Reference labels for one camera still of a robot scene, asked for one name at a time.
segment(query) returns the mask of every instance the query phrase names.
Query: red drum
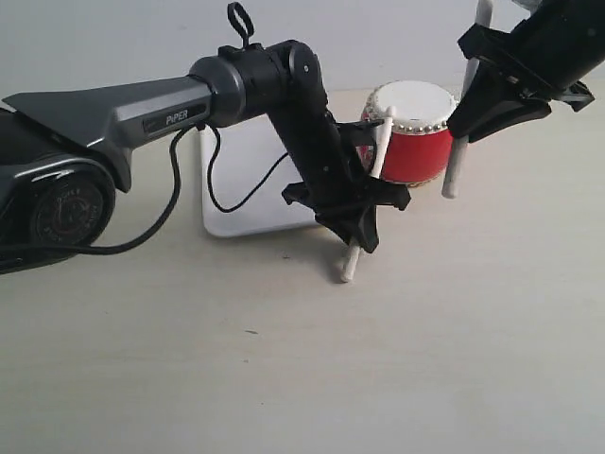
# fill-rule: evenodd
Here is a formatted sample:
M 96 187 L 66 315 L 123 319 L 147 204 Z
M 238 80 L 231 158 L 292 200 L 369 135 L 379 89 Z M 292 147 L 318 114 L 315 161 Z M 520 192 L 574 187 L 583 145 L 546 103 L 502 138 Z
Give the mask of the red drum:
M 397 116 L 381 178 L 411 186 L 437 178 L 447 167 L 452 147 L 446 121 L 457 107 L 456 99 L 438 85 L 399 80 L 374 90 L 362 117 L 384 118 L 389 106 L 396 108 Z M 361 149 L 365 164 L 371 157 Z

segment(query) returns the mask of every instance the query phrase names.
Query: wire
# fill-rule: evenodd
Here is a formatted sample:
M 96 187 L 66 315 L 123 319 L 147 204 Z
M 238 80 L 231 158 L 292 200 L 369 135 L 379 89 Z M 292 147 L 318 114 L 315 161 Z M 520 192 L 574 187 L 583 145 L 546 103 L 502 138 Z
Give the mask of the wire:
M 131 251 L 134 248 L 141 246 L 143 243 L 148 241 L 152 236 L 158 233 L 165 222 L 168 220 L 174 207 L 177 204 L 179 195 L 181 194 L 181 171 L 179 170 L 179 161 L 177 159 L 177 145 L 181 139 L 194 128 L 195 126 L 189 126 L 183 130 L 180 130 L 172 139 L 170 143 L 170 163 L 172 165 L 172 172 L 174 175 L 174 188 L 172 190 L 172 196 L 168 205 L 164 211 L 160 214 L 158 220 L 147 229 L 142 235 L 136 237 L 132 241 L 118 245 L 118 246 L 69 246 L 61 244 L 24 244 L 24 245 L 13 245 L 0 248 L 0 253 L 21 253 L 21 252 L 32 252 L 32 251 L 53 251 L 61 253 L 80 253 L 84 255 L 116 255 L 118 253 L 125 253 Z
M 225 214 L 233 213 L 234 211 L 239 210 L 242 206 L 244 206 L 246 203 L 248 203 L 248 201 L 252 198 L 252 196 L 254 194 L 256 194 L 256 192 L 261 187 L 263 187 L 263 184 L 265 184 L 267 182 L 267 180 L 269 179 L 271 174 L 275 171 L 277 166 L 279 164 L 281 164 L 282 161 L 287 157 L 287 153 L 284 153 L 275 162 L 275 164 L 273 164 L 273 166 L 271 166 L 271 168 L 268 170 L 267 174 L 263 177 L 263 179 L 260 181 L 260 183 L 257 184 L 252 189 L 252 191 L 240 203 L 232 206 L 231 208 L 225 208 L 225 207 L 221 206 L 221 204 L 216 199 L 215 188 L 212 183 L 212 172 L 215 167 L 216 158 L 218 157 L 218 153 L 220 152 L 220 145 L 221 145 L 220 132 L 218 132 L 218 129 L 212 125 L 207 125 L 207 126 L 212 130 L 212 132 L 215 134 L 215 138 L 216 138 L 215 151 L 213 152 L 212 157 L 210 158 L 210 162 L 208 163 L 208 171 L 206 172 L 206 181 L 208 183 L 208 194 L 210 195 L 210 199 L 212 200 L 212 203 L 215 205 L 215 207 L 218 211 L 220 211 L 221 213 L 225 213 Z

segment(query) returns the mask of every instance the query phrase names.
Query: background wall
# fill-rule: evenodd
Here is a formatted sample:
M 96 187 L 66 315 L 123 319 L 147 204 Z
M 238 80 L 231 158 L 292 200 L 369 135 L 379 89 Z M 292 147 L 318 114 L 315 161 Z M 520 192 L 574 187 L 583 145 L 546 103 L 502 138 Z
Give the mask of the background wall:
M 0 0 L 0 96 L 179 76 L 220 45 L 238 44 L 228 1 Z M 527 16 L 510 0 L 494 1 L 500 29 Z M 475 0 L 242 3 L 256 40 L 311 45 L 328 89 L 390 79 L 459 83 L 457 39 L 475 17 Z

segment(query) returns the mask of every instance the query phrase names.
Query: drum head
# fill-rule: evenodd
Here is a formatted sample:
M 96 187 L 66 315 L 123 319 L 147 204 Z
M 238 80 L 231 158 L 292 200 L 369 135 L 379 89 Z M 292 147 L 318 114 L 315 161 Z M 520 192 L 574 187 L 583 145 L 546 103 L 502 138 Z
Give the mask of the drum head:
M 423 130 L 443 126 L 456 109 L 456 99 L 447 90 L 418 80 L 383 85 L 375 92 L 373 104 L 378 116 L 384 116 L 389 106 L 395 106 L 397 116 L 393 120 L 400 128 Z

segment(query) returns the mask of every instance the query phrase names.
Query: drumstick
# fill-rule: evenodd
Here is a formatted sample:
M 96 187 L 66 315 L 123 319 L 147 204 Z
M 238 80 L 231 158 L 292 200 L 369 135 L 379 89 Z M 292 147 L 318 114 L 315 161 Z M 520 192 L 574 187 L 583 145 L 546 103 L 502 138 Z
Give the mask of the drumstick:
M 492 23 L 492 16 L 493 1 L 479 0 L 476 7 L 475 23 L 480 26 L 490 26 Z M 477 59 L 470 59 L 466 64 L 466 73 L 464 74 L 464 83 L 462 84 L 462 97 L 466 95 L 466 92 L 471 86 L 478 66 L 479 61 Z M 449 162 L 443 181 L 443 189 L 441 191 L 441 194 L 446 199 L 455 199 L 458 196 L 458 178 L 460 176 L 460 171 L 462 170 L 462 163 L 466 156 L 468 145 L 468 137 L 462 137 L 452 143 L 452 150 L 450 151 Z
M 382 166 L 385 163 L 385 158 L 387 156 L 387 148 L 389 147 L 390 135 L 392 134 L 393 130 L 393 118 L 395 115 L 395 107 L 389 106 L 387 109 L 387 117 L 385 118 L 385 122 L 380 126 L 380 128 L 378 128 L 376 134 L 376 159 L 374 160 L 374 166 L 370 171 L 370 175 L 374 178 L 380 178 Z M 342 269 L 342 274 L 340 275 L 342 282 L 347 283 L 353 281 L 353 275 L 355 274 L 355 269 L 357 268 L 357 261 L 359 260 L 360 254 L 361 247 L 354 239 L 352 239 L 351 244 L 349 245 L 347 258 Z

